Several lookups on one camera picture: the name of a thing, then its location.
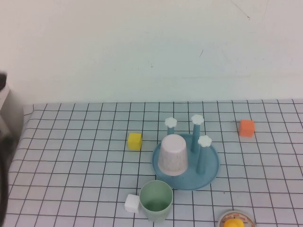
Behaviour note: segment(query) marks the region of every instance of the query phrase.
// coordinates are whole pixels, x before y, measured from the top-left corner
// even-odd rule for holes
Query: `yellow cube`
[[[130,150],[140,150],[142,145],[141,133],[130,133],[128,136],[127,145]]]

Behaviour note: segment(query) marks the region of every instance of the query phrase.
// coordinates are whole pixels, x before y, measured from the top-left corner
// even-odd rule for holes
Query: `grid tablecloth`
[[[126,212],[127,194],[156,179],[152,151],[165,118],[189,133],[194,114],[219,154],[217,178],[174,190],[162,223]],[[241,119],[255,121],[252,138],[238,136]],[[303,100],[45,104],[26,106],[25,120],[5,227],[214,227],[231,209],[260,227],[303,227]],[[143,134],[141,152],[128,150],[130,132]]]

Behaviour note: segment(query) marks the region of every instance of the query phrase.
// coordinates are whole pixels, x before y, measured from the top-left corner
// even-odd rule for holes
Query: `white paper cup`
[[[183,137],[171,134],[162,140],[158,167],[170,176],[178,176],[187,170],[187,148]]]

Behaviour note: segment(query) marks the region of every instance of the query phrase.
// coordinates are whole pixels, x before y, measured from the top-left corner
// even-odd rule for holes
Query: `white cube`
[[[140,198],[138,195],[129,194],[124,204],[125,210],[131,213],[139,213]]]

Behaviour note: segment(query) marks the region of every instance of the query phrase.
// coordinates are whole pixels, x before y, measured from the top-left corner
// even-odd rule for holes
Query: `black object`
[[[0,227],[3,225],[9,201],[9,181],[7,152],[12,147],[14,140],[5,136],[0,140]]]
[[[6,85],[6,77],[7,77],[7,74],[5,72],[0,72],[0,91]]]

